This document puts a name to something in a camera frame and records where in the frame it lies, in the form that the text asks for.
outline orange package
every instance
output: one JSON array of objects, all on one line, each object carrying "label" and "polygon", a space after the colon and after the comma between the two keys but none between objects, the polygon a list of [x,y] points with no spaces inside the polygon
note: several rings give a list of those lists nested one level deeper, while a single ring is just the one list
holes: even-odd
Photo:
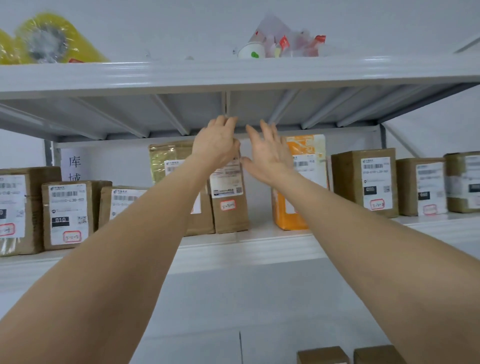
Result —
[{"label": "orange package", "polygon": [[[302,176],[328,188],[325,136],[301,135],[287,137],[293,164]],[[307,223],[293,205],[277,190],[272,189],[273,220],[283,230],[308,229]]]}]

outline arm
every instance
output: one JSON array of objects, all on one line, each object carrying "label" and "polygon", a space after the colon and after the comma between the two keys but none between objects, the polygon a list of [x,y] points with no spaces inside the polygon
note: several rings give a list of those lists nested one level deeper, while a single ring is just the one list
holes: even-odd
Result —
[{"label": "arm", "polygon": [[286,142],[247,128],[244,168],[278,189],[411,364],[480,362],[480,261],[376,215],[293,170]]},{"label": "arm", "polygon": [[210,121],[180,167],[22,296],[0,321],[0,363],[130,361],[196,196],[238,152],[235,122]]}]

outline metal shelf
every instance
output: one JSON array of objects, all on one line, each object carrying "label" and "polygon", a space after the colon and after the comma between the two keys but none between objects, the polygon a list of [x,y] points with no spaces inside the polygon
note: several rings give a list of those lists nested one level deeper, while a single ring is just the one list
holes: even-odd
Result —
[{"label": "metal shelf", "polygon": [[57,143],[195,135],[220,113],[288,132],[371,127],[461,92],[480,84],[480,54],[20,65],[0,79],[0,128]]},{"label": "metal shelf", "polygon": [[[393,220],[450,245],[478,243],[480,236],[480,214],[400,216]],[[183,238],[168,273],[327,258],[309,230],[283,231],[271,221],[253,223],[249,231]],[[28,288],[71,251],[0,258],[0,292]]]}]

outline chinese character sign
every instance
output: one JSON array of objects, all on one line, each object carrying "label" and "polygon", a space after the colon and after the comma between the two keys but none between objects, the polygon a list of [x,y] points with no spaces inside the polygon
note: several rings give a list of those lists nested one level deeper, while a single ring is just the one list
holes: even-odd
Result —
[{"label": "chinese character sign", "polygon": [[63,181],[90,179],[88,156],[82,148],[61,149],[61,177]]}]

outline tape roll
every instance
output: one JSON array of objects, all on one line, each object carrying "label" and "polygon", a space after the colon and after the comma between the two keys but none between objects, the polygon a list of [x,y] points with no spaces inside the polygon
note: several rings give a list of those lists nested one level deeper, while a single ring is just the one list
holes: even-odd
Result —
[{"label": "tape roll", "polygon": [[43,12],[15,31],[20,63],[108,62],[65,18]]},{"label": "tape roll", "polygon": [[15,57],[13,39],[0,29],[0,64],[16,63],[18,63],[18,61]]}]

